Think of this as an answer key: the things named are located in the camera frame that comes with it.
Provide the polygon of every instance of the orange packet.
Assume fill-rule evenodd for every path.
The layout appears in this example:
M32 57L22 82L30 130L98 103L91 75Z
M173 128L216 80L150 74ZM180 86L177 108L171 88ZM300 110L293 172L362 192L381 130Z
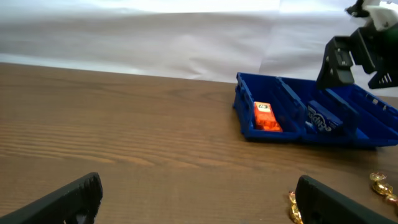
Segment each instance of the orange packet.
M283 132L269 103L254 102L254 120L257 129Z

